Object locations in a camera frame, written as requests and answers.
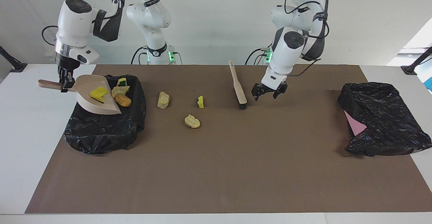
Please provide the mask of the beige plastic dustpan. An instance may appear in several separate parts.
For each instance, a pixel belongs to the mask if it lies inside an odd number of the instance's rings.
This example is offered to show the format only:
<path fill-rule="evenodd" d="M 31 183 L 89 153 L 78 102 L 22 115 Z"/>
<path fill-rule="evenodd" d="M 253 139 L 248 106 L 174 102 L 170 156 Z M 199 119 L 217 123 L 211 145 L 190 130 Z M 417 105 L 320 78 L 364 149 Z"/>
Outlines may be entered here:
<path fill-rule="evenodd" d="M 103 87 L 107 93 L 102 96 L 103 103 L 91 98 L 91 91 Z M 75 79 L 74 86 L 68 91 L 75 93 L 77 103 L 86 111 L 101 115 L 121 114 L 118 104 L 111 96 L 111 89 L 107 79 L 97 75 L 80 75 Z"/>

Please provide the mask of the black bag lined bin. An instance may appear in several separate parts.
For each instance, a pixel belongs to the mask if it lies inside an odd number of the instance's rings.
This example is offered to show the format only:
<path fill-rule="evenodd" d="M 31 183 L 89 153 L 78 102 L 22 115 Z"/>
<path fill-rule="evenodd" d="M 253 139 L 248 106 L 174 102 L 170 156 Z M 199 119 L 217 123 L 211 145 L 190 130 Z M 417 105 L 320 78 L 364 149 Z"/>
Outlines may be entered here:
<path fill-rule="evenodd" d="M 76 104 L 64 131 L 64 139 L 71 148 L 86 154 L 102 154 L 126 149 L 134 143 L 145 125 L 145 93 L 138 77 L 123 77 L 131 87 L 126 94 L 131 106 L 120 107 L 121 114 L 98 115 Z"/>

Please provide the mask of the brown table mat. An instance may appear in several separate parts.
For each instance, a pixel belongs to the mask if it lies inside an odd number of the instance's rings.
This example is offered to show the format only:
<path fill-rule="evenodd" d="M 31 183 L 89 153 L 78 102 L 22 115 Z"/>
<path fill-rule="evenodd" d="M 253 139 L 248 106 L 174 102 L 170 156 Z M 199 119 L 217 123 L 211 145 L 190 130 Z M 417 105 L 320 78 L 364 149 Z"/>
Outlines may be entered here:
<path fill-rule="evenodd" d="M 285 94 L 254 101 L 264 66 L 98 65 L 96 75 L 142 84 L 144 130 L 127 150 L 86 155 L 60 139 L 26 213 L 432 212 L 432 192 L 411 156 L 347 153 L 337 98 L 366 82 L 353 65 L 315 65 Z M 163 91 L 169 106 L 159 109 Z M 204 97 L 204 108 L 197 98 Z M 188 115 L 201 125 L 185 124 Z"/>

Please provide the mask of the beige hand brush black bristles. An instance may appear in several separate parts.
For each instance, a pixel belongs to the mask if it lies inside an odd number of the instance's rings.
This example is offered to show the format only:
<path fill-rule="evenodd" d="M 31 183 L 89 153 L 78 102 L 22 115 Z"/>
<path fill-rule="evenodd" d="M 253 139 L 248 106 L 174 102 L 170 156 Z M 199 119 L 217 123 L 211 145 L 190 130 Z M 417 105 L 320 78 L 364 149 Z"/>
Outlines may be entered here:
<path fill-rule="evenodd" d="M 236 69 L 234 66 L 234 62 L 232 60 L 229 61 L 229 68 L 231 71 L 232 79 L 233 79 L 233 86 L 236 93 L 236 98 L 238 101 L 239 108 L 241 110 L 245 110 L 247 108 L 247 98 L 244 95 L 244 90 L 242 88 L 242 85 L 237 77 Z"/>

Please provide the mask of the pale elongated bread chunk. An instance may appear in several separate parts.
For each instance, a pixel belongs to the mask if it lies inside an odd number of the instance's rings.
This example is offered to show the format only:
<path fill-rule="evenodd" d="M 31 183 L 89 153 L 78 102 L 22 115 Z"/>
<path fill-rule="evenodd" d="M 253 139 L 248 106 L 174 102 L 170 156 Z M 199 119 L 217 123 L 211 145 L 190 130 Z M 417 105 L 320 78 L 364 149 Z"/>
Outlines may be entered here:
<path fill-rule="evenodd" d="M 159 109 L 166 109 L 169 106 L 169 102 L 170 102 L 170 96 L 167 93 L 161 91 L 159 93 L 157 107 Z"/>

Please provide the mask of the yellow notched sponge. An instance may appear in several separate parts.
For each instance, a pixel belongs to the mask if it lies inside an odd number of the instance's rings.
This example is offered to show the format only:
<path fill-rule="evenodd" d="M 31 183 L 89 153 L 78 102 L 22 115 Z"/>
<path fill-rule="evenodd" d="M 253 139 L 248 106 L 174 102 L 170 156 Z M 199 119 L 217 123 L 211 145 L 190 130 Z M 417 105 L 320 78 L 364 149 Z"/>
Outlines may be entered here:
<path fill-rule="evenodd" d="M 105 101 L 104 101 L 104 99 L 103 99 L 103 96 L 105 96 L 106 93 L 108 93 L 108 91 L 107 91 L 104 87 L 99 86 L 98 88 L 92 90 L 92 91 L 89 93 L 89 95 L 90 95 L 91 98 L 93 98 L 93 99 L 95 99 L 96 101 L 98 101 L 98 102 L 104 104 Z"/>

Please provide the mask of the brown bread roll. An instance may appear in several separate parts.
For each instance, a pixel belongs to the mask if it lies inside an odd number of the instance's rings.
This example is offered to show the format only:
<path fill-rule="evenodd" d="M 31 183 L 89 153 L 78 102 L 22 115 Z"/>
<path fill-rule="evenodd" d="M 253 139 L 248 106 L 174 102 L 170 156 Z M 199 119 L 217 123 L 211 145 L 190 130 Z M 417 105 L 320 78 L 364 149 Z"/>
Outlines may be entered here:
<path fill-rule="evenodd" d="M 132 100 L 124 94 L 117 94 L 114 99 L 122 107 L 130 107 L 132 104 Z"/>

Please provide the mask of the pale lumpy bread chunk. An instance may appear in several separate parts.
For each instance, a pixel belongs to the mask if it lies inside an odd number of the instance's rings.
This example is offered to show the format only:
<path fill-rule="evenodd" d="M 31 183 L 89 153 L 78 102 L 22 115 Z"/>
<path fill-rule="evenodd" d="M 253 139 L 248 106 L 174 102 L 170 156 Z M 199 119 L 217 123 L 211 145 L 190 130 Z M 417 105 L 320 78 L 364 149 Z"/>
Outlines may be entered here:
<path fill-rule="evenodd" d="M 200 121 L 196 117 L 190 114 L 187 117 L 185 117 L 185 124 L 192 129 L 199 128 L 201 125 Z"/>

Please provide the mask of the pink bin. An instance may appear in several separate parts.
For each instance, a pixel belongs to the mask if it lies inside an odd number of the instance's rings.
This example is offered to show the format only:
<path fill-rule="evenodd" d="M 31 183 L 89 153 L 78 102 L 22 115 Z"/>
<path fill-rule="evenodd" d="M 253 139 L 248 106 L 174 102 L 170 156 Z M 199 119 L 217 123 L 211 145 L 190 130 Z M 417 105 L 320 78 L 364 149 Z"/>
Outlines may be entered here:
<path fill-rule="evenodd" d="M 345 110 L 344 110 L 344 114 L 347 118 L 348 125 L 350 126 L 352 134 L 354 136 L 359 135 L 361 132 L 367 129 L 367 126 L 365 124 L 352 118 Z"/>

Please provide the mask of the black bag on pink bin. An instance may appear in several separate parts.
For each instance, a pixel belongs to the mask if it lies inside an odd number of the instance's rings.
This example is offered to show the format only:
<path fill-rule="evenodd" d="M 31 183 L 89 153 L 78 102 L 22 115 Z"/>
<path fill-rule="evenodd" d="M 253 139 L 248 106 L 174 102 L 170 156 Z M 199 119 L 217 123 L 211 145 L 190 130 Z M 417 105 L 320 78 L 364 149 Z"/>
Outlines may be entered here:
<path fill-rule="evenodd" d="M 392 84 L 344 84 L 337 101 L 344 112 L 365 125 L 358 134 L 348 126 L 350 142 L 345 150 L 351 154 L 398 156 L 432 148 L 432 138 Z"/>

